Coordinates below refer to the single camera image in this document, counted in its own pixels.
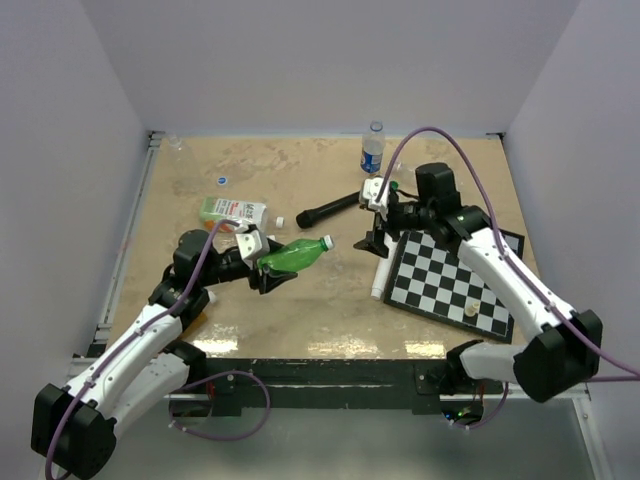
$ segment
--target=black microphone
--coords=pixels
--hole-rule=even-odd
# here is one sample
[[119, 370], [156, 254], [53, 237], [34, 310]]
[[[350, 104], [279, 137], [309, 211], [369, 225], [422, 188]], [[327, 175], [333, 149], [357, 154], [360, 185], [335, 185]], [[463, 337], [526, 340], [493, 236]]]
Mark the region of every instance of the black microphone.
[[298, 214], [296, 217], [296, 223], [302, 229], [311, 228], [321, 220], [324, 220], [331, 215], [335, 215], [351, 205], [357, 205], [359, 199], [360, 192], [355, 192], [321, 207], [305, 210]]

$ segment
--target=white wall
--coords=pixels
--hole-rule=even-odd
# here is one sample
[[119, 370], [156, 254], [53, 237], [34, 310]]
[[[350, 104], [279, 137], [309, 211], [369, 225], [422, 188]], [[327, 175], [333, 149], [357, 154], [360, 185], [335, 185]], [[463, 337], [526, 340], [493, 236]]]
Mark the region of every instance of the white wall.
[[77, 0], [0, 5], [0, 457], [36, 478], [33, 400], [95, 328], [144, 130]]
[[[543, 278], [640, 367], [640, 3], [583, 0], [506, 136]], [[604, 364], [603, 374], [619, 373]], [[594, 385], [618, 479], [638, 478], [639, 384]]]
[[82, 0], [149, 128], [506, 130], [578, 0]]

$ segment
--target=tabletop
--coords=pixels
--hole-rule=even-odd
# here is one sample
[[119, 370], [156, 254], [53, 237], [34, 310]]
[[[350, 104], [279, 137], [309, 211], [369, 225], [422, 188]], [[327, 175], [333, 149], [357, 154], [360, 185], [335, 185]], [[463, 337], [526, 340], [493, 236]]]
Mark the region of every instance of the tabletop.
[[[201, 228], [198, 210], [205, 196], [261, 202], [267, 205], [267, 233], [286, 244], [296, 238], [330, 234], [336, 248], [322, 255], [299, 278], [267, 295], [251, 290], [246, 280], [212, 287], [218, 301], [183, 338], [210, 357], [242, 358], [442, 358], [446, 351], [480, 338], [472, 333], [393, 308], [373, 299], [371, 285], [378, 258], [353, 244], [371, 228], [373, 214], [350, 208], [301, 231], [295, 216], [360, 189], [359, 138], [226, 138], [185, 139], [194, 153], [200, 181], [185, 184], [163, 140], [140, 213], [137, 234], [126, 248], [131, 254], [117, 303], [110, 342], [135, 320], [182, 233]], [[387, 140], [383, 168], [399, 143]], [[535, 260], [522, 212], [499, 139], [460, 139], [494, 204], [501, 228], [525, 236], [524, 261]], [[484, 207], [461, 158], [444, 140], [414, 138], [399, 160], [415, 167], [446, 162], [456, 175], [463, 204]], [[216, 180], [227, 177], [227, 184]], [[415, 186], [398, 180], [407, 190]], [[275, 218], [285, 219], [276, 228]], [[216, 248], [234, 244], [220, 234]], [[516, 327], [513, 343], [523, 343]]]

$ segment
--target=blue bottle label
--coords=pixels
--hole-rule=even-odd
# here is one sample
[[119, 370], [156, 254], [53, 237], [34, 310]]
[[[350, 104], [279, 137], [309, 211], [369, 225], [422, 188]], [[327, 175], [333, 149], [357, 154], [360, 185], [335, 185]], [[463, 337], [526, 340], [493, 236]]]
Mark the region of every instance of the blue bottle label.
[[376, 173], [380, 171], [380, 164], [382, 163], [382, 154], [372, 155], [362, 149], [362, 156], [360, 157], [360, 168], [367, 173]]

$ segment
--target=chessboard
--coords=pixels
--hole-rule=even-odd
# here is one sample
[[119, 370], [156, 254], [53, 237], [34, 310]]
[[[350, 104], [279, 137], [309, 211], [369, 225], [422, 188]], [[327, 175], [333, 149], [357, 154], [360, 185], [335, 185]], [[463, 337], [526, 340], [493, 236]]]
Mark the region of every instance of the chessboard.
[[[502, 230], [518, 257], [524, 237]], [[455, 256], [436, 247], [424, 232], [405, 232], [396, 250], [384, 302], [423, 317], [447, 323], [485, 337], [511, 343], [513, 318], [489, 287]], [[479, 312], [465, 315], [469, 303]]]

